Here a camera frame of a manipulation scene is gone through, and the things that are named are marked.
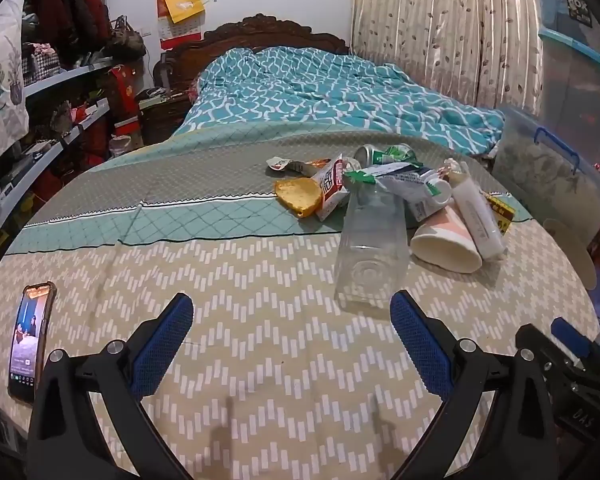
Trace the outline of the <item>yellow black package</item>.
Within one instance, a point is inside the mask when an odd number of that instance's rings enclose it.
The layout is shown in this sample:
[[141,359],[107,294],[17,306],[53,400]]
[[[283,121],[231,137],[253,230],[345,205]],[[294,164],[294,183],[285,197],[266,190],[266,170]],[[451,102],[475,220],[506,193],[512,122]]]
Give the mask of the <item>yellow black package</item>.
[[498,196],[490,193],[483,193],[483,196],[493,212],[498,229],[502,235],[505,235],[515,219],[516,210],[503,202]]

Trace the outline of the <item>white pink paper cup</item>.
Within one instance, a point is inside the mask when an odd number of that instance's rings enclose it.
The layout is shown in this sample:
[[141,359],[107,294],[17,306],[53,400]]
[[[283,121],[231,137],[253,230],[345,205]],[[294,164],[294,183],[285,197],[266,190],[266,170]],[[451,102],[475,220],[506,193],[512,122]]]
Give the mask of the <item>white pink paper cup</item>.
[[446,205],[427,218],[411,239],[411,250],[423,262],[459,274],[482,267],[482,257],[456,207]]

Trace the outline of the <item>white tube bottle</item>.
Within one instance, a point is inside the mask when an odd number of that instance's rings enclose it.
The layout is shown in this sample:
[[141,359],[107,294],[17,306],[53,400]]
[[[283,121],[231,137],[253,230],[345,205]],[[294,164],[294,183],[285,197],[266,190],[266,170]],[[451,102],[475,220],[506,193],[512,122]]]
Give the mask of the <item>white tube bottle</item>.
[[447,158],[443,163],[452,197],[483,260],[501,257],[505,244],[493,211],[466,162]]

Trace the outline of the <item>clear plastic bottle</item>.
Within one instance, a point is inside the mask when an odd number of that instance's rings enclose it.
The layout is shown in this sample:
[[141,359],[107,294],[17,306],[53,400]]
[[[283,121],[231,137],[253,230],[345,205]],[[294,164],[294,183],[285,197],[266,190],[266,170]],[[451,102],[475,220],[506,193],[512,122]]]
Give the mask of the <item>clear plastic bottle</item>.
[[385,320],[410,264],[404,201],[376,185],[358,184],[350,194],[335,264],[340,308]]

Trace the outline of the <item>red white snack bag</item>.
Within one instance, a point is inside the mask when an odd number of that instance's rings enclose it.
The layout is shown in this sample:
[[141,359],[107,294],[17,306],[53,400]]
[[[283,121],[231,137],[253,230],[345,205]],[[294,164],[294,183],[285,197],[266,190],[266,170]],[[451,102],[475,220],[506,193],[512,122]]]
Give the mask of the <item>red white snack bag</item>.
[[339,155],[312,177],[322,192],[322,201],[315,213],[321,221],[326,220],[348,195],[348,190],[343,183],[345,169],[346,159]]

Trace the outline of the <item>crushed green can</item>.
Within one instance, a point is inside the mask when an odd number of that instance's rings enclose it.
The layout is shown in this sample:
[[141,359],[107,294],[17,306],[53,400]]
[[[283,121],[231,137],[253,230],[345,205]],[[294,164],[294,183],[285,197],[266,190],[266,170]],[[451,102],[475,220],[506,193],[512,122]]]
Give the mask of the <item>crushed green can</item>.
[[405,143],[393,144],[388,148],[378,148],[374,144],[364,144],[355,151],[353,158],[362,167],[392,164],[393,162],[418,164],[415,151]]

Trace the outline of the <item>white orange snack wrapper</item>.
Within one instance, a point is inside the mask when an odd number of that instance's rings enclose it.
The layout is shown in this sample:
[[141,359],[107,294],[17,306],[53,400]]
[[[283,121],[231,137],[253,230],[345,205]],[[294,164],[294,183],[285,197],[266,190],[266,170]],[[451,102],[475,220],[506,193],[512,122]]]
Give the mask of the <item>white orange snack wrapper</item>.
[[274,156],[266,161],[268,168],[276,172],[291,171],[295,174],[301,174],[303,177],[313,177],[324,166],[330,162],[329,158],[321,158],[302,162],[301,160],[292,160],[288,158]]

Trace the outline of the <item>blue milk carton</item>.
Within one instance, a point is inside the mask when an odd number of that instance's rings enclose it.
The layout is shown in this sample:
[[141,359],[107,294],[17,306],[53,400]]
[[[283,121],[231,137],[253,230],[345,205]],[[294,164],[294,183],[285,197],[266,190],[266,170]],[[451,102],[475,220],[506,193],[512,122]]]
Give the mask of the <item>blue milk carton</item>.
[[452,198],[451,185],[434,170],[424,174],[416,171],[394,172],[376,180],[388,192],[405,200],[407,210],[418,223],[443,209]]

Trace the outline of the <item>green white wrapper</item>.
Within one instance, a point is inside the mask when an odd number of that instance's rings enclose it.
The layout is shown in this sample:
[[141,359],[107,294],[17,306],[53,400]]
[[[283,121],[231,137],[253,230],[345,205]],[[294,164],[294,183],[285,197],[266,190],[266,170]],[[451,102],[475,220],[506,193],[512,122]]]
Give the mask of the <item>green white wrapper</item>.
[[417,171],[419,169],[422,169],[422,165],[412,164],[411,162],[392,162],[391,164],[375,165],[360,170],[346,171],[343,177],[349,182],[375,184],[377,177],[398,174],[404,171]]

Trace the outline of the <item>smartphone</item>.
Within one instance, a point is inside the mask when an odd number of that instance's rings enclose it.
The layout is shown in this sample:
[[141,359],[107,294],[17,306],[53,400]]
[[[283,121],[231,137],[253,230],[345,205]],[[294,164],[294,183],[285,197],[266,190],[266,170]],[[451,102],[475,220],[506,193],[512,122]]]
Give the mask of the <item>smartphone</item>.
[[28,285],[22,291],[10,343],[7,391],[23,404],[34,401],[56,292],[52,282]]

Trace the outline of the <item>wooden nightstand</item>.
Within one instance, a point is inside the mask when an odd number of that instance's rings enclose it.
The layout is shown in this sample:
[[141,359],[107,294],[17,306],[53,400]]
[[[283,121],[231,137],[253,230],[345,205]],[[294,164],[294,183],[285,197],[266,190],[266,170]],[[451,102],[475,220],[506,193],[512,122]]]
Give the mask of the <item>wooden nightstand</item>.
[[168,93],[163,88],[143,90],[136,98],[140,109],[143,144],[158,144],[176,131],[192,106],[186,92]]

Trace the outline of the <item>top clear storage bin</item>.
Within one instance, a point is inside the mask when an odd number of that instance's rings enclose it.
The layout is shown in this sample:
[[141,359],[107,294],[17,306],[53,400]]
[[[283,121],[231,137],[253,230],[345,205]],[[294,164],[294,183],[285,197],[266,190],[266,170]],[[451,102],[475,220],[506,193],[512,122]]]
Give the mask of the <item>top clear storage bin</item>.
[[539,0],[540,32],[570,38],[600,54],[600,21],[586,0]]

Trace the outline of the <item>carved wooden headboard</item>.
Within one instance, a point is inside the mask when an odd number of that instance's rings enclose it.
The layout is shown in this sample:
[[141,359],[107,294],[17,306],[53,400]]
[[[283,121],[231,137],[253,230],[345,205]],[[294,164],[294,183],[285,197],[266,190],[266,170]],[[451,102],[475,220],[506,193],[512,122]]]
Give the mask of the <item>carved wooden headboard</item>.
[[272,47],[314,48],[333,54],[350,52],[343,39],[328,32],[312,32],[310,26],[259,13],[208,30],[201,40],[187,41],[162,52],[152,78],[157,87],[184,91],[225,52],[235,48],[258,52]]

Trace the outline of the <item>teal patterned quilt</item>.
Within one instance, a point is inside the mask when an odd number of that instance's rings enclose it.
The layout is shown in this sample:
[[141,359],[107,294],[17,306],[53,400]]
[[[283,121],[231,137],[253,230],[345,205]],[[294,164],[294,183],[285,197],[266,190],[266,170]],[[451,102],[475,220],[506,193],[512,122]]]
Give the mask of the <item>teal patterned quilt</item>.
[[238,122],[306,122],[417,136],[480,155],[504,130],[498,110],[416,84],[398,66],[315,48],[234,48],[204,69],[197,91],[178,133]]

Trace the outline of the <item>red wall calendar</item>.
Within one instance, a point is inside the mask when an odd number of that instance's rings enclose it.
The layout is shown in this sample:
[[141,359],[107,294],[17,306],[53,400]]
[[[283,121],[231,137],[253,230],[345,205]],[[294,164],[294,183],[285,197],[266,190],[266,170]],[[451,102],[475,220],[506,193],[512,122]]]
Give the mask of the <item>red wall calendar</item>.
[[202,0],[157,0],[157,18],[162,50],[169,50],[186,42],[200,41],[204,2]]

